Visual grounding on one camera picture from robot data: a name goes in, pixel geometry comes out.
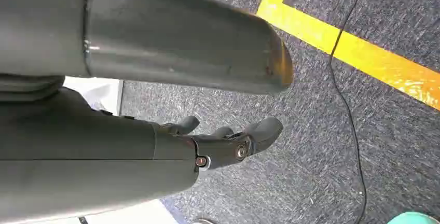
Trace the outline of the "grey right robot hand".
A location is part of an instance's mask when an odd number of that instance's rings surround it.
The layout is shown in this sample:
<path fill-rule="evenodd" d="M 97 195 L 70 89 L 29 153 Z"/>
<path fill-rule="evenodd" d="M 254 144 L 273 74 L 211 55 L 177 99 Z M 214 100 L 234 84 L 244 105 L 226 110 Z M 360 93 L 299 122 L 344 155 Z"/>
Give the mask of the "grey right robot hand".
<path fill-rule="evenodd" d="M 213 0 L 1 0 L 1 223 L 80 217 L 190 188 L 269 148 L 268 117 L 193 135 L 92 109 L 71 77 L 278 93 L 290 54 L 268 22 Z"/>

